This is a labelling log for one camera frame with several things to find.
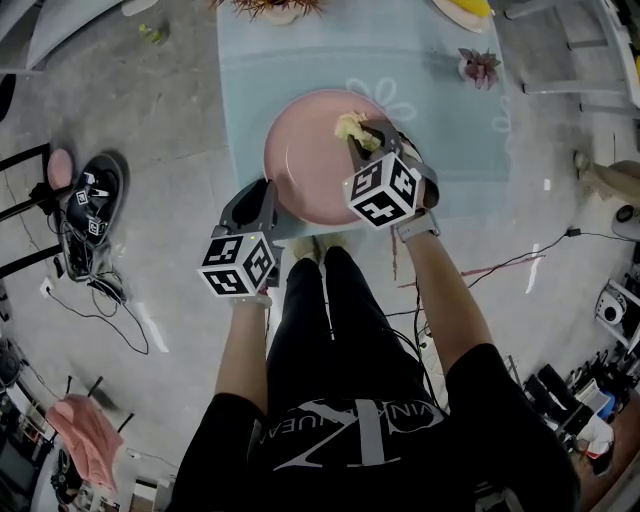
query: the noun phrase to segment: concrete floor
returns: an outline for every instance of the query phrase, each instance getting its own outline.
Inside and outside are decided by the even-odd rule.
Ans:
[[[152,335],[144,322],[150,355],[133,353],[108,326],[45,300],[38,288],[52,273],[51,262],[6,279],[14,321],[3,329],[58,394],[67,375],[76,378],[77,392],[104,376],[102,389],[116,404],[107,415],[118,423],[127,412],[136,413],[123,432],[127,446],[174,465],[211,399],[230,320],[227,303],[215,300],[195,271],[235,188],[220,97],[215,13],[208,3],[160,0],[134,18],[124,18],[119,10],[107,13],[56,51],[42,76],[18,80],[13,106],[0,125],[1,157],[52,141],[73,150],[78,168],[105,148],[128,159],[131,187],[113,236],[113,261],[138,315],[145,320],[146,312],[157,327]],[[139,23],[163,19],[171,24],[164,46],[140,37]],[[498,12],[496,24],[512,96],[513,171],[500,214],[442,222],[442,241],[461,271],[499,264],[531,251],[534,244],[544,247],[568,226],[610,233],[620,203],[603,203],[577,183],[572,150],[581,148],[610,164],[615,134],[616,158],[640,159],[631,120],[582,114],[578,96],[526,96],[520,90],[522,81],[618,76],[606,49],[572,54],[566,47],[567,37],[597,38],[589,12],[568,6],[517,21]],[[5,174],[11,190],[0,176],[2,209],[13,204],[14,196],[24,200],[38,180],[33,164]],[[383,310],[412,309],[414,289],[398,288],[414,278],[404,247],[399,247],[394,280],[388,231],[355,238],[355,259]],[[0,224],[0,240],[0,262],[5,263],[55,243],[55,236],[42,214],[32,210],[22,220]],[[474,287],[496,344],[517,361],[521,378],[543,362],[568,372],[611,343],[593,320],[594,306],[606,280],[622,277],[632,251],[633,244],[603,238],[563,240],[535,267],[501,269]],[[291,255],[285,260],[286,271]],[[272,330],[283,292],[274,293]],[[84,286],[62,280],[53,293],[84,313],[95,313]],[[141,346],[131,318],[119,312],[114,320]],[[407,315],[395,317],[392,325],[411,335],[411,322]],[[162,343],[168,352],[160,350]],[[33,375],[26,372],[25,378],[44,404],[53,402]],[[172,469],[145,459],[140,471],[166,476]]]

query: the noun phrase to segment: potted plant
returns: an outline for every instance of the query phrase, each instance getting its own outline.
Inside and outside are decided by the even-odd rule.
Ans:
[[[212,5],[220,5],[225,0],[212,0]],[[264,16],[274,25],[289,25],[298,16],[306,16],[312,11],[320,12],[321,0],[231,0],[238,12],[248,12],[251,21]]]
[[[474,82],[476,89],[482,89],[487,84],[487,90],[498,82],[497,67],[501,62],[496,59],[495,53],[480,54],[476,50],[460,48],[458,50],[462,59],[458,64],[458,71],[463,80]]]

